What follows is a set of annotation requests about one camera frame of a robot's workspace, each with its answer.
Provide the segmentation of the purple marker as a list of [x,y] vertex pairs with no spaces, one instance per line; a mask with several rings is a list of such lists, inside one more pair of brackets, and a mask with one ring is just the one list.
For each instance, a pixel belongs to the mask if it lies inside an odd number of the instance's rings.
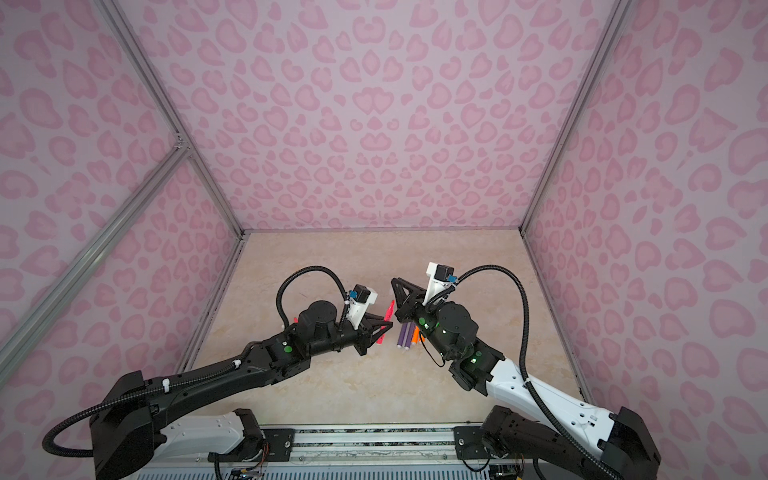
[[405,339],[406,339],[406,336],[407,336],[407,333],[408,333],[408,328],[409,328],[409,324],[408,323],[403,323],[401,325],[401,328],[400,328],[400,331],[399,331],[399,334],[398,334],[398,340],[397,340],[397,347],[398,348],[403,348],[404,347]]
[[404,342],[403,342],[403,348],[405,350],[409,350],[411,348],[415,329],[416,327],[413,322],[408,324],[408,328],[407,328],[406,335],[404,337]]

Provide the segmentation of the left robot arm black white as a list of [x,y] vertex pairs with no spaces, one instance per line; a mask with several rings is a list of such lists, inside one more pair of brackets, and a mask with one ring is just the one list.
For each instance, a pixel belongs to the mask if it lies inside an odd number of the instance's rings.
[[147,465],[170,438],[172,422],[240,392],[271,386],[309,369],[313,357],[354,348],[359,355],[392,327],[374,314],[358,326],[337,318],[325,300],[311,303],[298,320],[267,339],[248,343],[232,358],[169,377],[123,375],[89,420],[95,475],[122,479]]

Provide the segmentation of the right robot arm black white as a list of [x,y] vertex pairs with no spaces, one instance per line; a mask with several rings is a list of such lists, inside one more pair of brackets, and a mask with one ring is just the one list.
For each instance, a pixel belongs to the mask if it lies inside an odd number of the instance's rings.
[[484,342],[469,311],[436,302],[435,291],[402,278],[391,282],[402,323],[415,323],[454,381],[496,404],[480,427],[488,456],[542,460],[583,479],[654,479],[661,454],[642,417],[566,394],[525,374]]

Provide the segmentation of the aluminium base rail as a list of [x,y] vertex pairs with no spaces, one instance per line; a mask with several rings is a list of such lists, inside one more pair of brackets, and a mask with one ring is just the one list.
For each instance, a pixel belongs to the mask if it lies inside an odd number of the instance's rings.
[[268,425],[296,431],[287,462],[152,461],[138,479],[571,479],[543,460],[460,460],[452,428],[477,423]]

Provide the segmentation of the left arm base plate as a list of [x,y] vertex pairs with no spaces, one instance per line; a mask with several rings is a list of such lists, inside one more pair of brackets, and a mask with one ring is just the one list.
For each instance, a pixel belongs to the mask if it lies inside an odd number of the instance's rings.
[[293,449],[296,431],[292,428],[241,430],[241,439],[230,450],[209,452],[211,463],[287,462]]

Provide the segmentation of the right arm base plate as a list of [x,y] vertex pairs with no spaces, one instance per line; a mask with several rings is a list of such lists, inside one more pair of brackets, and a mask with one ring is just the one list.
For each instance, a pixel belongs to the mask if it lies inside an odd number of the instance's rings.
[[538,458],[532,446],[523,442],[520,431],[510,427],[488,432],[480,426],[460,425],[452,428],[452,435],[456,457],[460,460],[512,461]]

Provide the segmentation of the diagonal aluminium frame bar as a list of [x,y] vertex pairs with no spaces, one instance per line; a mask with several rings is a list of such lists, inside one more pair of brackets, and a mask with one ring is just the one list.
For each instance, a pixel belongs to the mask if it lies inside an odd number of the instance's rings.
[[187,159],[189,144],[179,142],[116,210],[63,274],[25,313],[1,347],[1,384],[6,385],[47,334],[61,312],[82,291],[147,206]]

